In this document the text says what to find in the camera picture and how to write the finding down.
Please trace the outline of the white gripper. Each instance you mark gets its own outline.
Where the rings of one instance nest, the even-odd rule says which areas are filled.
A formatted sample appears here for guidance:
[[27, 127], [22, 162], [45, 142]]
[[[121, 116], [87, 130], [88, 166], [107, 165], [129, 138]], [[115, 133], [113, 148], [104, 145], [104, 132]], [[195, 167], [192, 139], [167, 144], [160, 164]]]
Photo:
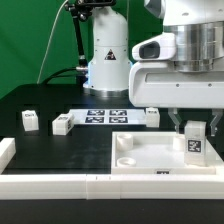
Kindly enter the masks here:
[[182, 122], [177, 108], [213, 109], [215, 136], [224, 109], [224, 71], [180, 73], [168, 62], [137, 62], [129, 75], [129, 99], [135, 107], [169, 108], [176, 132]]

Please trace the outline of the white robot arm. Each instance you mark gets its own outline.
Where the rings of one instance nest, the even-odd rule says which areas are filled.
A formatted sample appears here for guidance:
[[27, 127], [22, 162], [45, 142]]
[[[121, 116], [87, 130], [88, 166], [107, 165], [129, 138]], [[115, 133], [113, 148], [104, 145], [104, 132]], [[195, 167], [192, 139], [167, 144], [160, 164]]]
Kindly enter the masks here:
[[161, 34], [126, 53], [127, 24], [111, 7], [93, 10], [94, 56], [85, 85], [92, 93], [127, 92], [135, 107], [224, 111], [224, 0], [144, 0], [163, 22]]

